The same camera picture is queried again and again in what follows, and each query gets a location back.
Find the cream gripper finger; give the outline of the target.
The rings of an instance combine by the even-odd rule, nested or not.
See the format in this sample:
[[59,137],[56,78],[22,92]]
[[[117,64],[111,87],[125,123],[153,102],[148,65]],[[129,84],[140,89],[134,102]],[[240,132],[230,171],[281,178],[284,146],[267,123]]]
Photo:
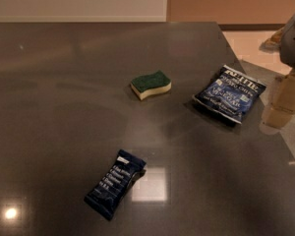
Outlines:
[[262,122],[271,128],[283,128],[294,116],[293,112],[274,108],[271,104],[267,105],[262,114]]
[[295,112],[295,70],[280,79],[271,103],[275,108]]

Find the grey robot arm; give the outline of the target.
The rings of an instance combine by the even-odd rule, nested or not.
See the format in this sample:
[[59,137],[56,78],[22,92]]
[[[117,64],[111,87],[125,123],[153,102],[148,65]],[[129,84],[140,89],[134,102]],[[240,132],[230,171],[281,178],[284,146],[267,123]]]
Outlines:
[[274,79],[262,115],[262,124],[277,130],[295,115],[295,13],[283,28],[279,54],[280,61],[291,71]]

